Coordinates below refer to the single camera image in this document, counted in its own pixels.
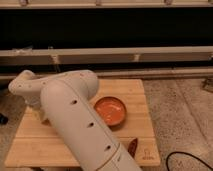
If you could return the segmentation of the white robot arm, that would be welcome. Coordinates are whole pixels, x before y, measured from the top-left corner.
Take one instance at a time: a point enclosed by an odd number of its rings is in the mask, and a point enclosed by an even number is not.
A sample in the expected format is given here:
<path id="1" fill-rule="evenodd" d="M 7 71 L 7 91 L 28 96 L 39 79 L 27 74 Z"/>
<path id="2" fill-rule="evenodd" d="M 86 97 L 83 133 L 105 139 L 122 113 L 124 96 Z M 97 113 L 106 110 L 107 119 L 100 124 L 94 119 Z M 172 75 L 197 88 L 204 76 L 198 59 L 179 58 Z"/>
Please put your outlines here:
<path id="1" fill-rule="evenodd" d="M 24 70 L 8 86 L 27 105 L 44 111 L 84 171 L 142 171 L 89 104 L 98 88 L 97 75 L 90 70 L 43 78 Z"/>

